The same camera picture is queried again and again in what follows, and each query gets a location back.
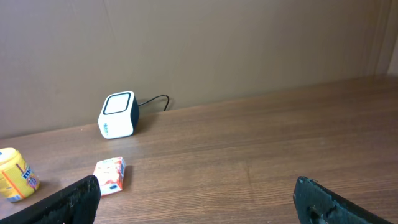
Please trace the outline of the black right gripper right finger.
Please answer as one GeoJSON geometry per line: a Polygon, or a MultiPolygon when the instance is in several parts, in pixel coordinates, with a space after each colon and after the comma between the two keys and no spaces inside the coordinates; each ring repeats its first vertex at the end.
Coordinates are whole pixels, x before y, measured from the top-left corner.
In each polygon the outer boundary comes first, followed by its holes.
{"type": "Polygon", "coordinates": [[[301,224],[391,224],[304,176],[296,181],[293,201],[301,224]]]}

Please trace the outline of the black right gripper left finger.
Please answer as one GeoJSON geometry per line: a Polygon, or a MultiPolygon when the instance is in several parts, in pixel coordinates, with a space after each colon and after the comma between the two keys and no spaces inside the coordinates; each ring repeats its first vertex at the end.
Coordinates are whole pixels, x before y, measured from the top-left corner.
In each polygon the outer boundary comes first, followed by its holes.
{"type": "Polygon", "coordinates": [[[88,175],[1,220],[1,224],[93,224],[101,198],[98,179],[88,175]]]}

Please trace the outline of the red tissue pack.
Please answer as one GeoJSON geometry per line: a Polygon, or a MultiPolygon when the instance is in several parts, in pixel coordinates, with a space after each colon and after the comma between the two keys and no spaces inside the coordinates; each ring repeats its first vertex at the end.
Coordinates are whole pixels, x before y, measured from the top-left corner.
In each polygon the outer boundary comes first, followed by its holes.
{"type": "Polygon", "coordinates": [[[122,157],[105,159],[96,163],[93,175],[98,179],[101,196],[123,190],[125,161],[122,157]]]}

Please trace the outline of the yellow candy canister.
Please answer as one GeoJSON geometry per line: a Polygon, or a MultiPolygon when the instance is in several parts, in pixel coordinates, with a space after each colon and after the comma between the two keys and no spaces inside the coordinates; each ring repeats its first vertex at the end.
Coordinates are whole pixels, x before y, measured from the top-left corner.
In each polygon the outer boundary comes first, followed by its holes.
{"type": "Polygon", "coordinates": [[[39,186],[38,177],[18,150],[11,147],[1,149],[1,194],[9,202],[24,200],[39,186]]]}

